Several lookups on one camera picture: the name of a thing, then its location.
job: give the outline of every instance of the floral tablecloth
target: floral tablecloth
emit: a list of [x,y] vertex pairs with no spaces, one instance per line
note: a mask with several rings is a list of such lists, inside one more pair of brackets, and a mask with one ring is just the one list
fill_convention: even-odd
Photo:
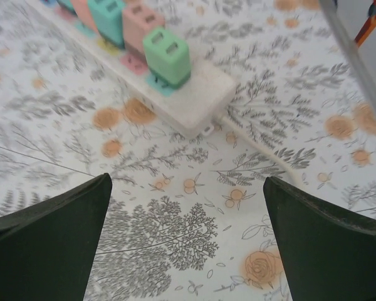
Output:
[[[239,79],[230,118],[309,193],[376,218],[376,119],[316,0],[148,4]],[[222,125],[185,140],[0,0],[0,216],[108,172],[86,300],[291,300],[262,192],[280,170]]]

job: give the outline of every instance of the orange object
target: orange object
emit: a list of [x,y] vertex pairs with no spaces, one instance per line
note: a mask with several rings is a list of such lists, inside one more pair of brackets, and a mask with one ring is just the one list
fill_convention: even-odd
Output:
[[376,28],[376,22],[372,22],[371,18],[366,20],[365,24],[362,26],[361,30],[359,31],[358,35],[355,37],[355,42],[358,47],[360,47],[363,42],[369,37],[372,31]]

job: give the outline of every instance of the power strip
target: power strip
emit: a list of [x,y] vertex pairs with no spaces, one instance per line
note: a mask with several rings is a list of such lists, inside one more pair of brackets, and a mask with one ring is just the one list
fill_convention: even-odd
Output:
[[190,50],[191,78],[178,90],[155,80],[149,69],[126,51],[109,47],[100,36],[84,29],[77,18],[64,16],[58,4],[47,6],[40,0],[26,0],[29,6],[73,48],[120,83],[131,96],[150,108],[160,119],[188,139],[211,128],[214,114],[222,112],[235,96],[237,82]]

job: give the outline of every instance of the white power strip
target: white power strip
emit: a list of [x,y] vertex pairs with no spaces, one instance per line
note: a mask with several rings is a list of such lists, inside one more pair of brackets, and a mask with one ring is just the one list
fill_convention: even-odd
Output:
[[236,81],[198,57],[193,50],[190,50],[191,78],[181,88],[173,90],[162,82],[155,83],[147,66],[126,51],[116,48],[107,51],[97,34],[85,35],[77,28],[76,18],[65,20],[58,13],[58,4],[47,7],[40,0],[26,2],[66,43],[77,47],[86,57],[100,65],[105,73],[124,83],[131,96],[188,139],[210,129],[214,114],[221,112],[235,96]]

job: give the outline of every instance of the white cable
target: white cable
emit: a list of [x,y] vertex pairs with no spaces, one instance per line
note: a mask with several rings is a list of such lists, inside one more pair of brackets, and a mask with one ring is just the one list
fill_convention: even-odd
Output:
[[237,133],[240,138],[244,139],[250,146],[254,147],[256,150],[258,150],[262,155],[265,155],[269,160],[277,163],[280,165],[289,175],[291,182],[294,186],[297,188],[304,190],[304,185],[302,180],[295,174],[294,169],[288,165],[282,158],[279,158],[276,156],[270,149],[263,146],[262,144],[259,144],[252,140],[246,133],[243,131],[240,127],[238,127],[234,122],[232,122],[227,115],[223,114],[217,118],[217,121],[219,121],[222,124],[228,125],[235,133]]

